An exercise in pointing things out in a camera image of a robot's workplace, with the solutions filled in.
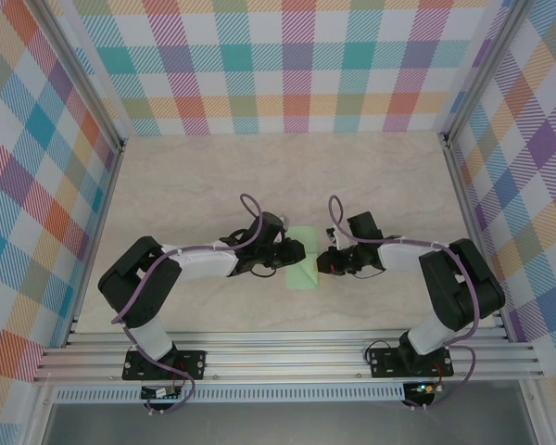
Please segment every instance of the table surface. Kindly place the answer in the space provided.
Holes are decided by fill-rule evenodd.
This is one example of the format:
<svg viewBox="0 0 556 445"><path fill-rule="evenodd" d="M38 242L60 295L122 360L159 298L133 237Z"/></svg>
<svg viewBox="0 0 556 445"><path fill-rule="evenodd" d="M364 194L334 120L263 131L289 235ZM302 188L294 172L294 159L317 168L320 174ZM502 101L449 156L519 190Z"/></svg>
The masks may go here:
<svg viewBox="0 0 556 445"><path fill-rule="evenodd" d="M248 227L239 194L316 228L329 245L327 200L347 217L370 210L385 235L451 242L466 229L435 133L313 133L133 137L124 156L77 332L118 332L96 283L140 236L161 244L208 243ZM393 329L431 311L421 276L370 280L320 276L287 290L285 271L212 277L173 288L159 315L168 331Z"/></svg>

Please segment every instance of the robotic arm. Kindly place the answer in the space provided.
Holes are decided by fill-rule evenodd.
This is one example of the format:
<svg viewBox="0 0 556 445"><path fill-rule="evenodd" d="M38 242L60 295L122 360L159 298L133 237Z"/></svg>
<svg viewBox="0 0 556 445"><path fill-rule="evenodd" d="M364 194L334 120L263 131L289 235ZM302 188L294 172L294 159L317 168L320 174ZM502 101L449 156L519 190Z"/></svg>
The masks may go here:
<svg viewBox="0 0 556 445"><path fill-rule="evenodd" d="M237 230L209 244L213 248L182 251L182 248L161 245L152 236L143 236L101 277L99 291L109 306L120 313L140 285L144 272L161 256L177 250L154 269L143 283L138 299L121 317L138 346L150 357L168 366L177 362L177 350L158 317L176 283L205 276L236 276L251 272L257 264L275 270L305 259L303 245L285 237L284 221L266 211L261 215L258 236L243 248L229 249L255 236L259 217L248 229Z"/></svg>
<svg viewBox="0 0 556 445"><path fill-rule="evenodd" d="M347 220L351 233L362 239L384 238L370 212ZM330 237L338 238L336 228L328 229ZM480 318L504 306L505 296L499 282L488 268L475 244L459 239L448 245L459 256L476 291ZM317 259L320 273L344 275L356 273L365 266L385 271L421 274L426 282L433 312L418 326L399 339L398 356L409 374L431 362L432 357L447 345L465 326L474 321L474 305L465 276L451 257L440 248L403 243L358 243L349 248L329 247Z"/></svg>

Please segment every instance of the green cloth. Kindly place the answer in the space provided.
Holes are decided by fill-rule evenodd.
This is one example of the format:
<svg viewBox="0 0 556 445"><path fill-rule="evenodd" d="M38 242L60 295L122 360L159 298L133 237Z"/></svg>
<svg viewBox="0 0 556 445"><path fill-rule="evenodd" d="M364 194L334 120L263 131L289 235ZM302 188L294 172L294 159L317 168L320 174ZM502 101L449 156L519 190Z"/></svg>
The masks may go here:
<svg viewBox="0 0 556 445"><path fill-rule="evenodd" d="M290 227L286 236L305 246L305 260L286 266L286 288L293 290L316 289L319 285L317 272L317 232L314 227Z"/></svg>

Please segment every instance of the beige marble surface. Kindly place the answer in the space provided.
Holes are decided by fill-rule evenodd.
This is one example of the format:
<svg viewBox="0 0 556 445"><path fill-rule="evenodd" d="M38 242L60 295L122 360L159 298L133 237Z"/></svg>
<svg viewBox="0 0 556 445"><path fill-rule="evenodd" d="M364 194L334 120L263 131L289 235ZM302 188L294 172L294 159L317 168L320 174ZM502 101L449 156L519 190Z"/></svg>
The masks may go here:
<svg viewBox="0 0 556 445"><path fill-rule="evenodd" d="M116 332L99 294L101 274L140 236L206 243L252 220L248 192L292 225L331 225L327 199L346 215L370 210L384 234L453 241L466 231L435 133L263 134L134 137L121 166L78 332ZM284 270L175 286L160 313L170 331L405 328L430 310L423 279L387 272L372 280L320 276L290 291Z"/></svg>

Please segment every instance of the black mounting plate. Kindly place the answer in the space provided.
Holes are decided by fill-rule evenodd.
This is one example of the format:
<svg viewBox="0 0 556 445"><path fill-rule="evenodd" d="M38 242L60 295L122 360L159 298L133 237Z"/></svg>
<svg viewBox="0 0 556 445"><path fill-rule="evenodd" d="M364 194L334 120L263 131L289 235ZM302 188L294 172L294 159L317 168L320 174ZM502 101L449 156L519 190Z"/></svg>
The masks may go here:
<svg viewBox="0 0 556 445"><path fill-rule="evenodd" d="M417 370L409 373L398 355L397 348L371 348L369 349L369 363L371 364L372 378L387 377L439 377L434 363L441 368L443 377L453 376L453 363L448 349L440 349L430 362L418 366Z"/></svg>
<svg viewBox="0 0 556 445"><path fill-rule="evenodd" d="M194 380L202 380L204 378L204 370L206 369L206 352L204 350L178 350L176 352L177 359L174 367L185 371ZM155 366L147 361L137 350L129 350L126 354L122 380L167 380L173 379L173 373Z"/></svg>

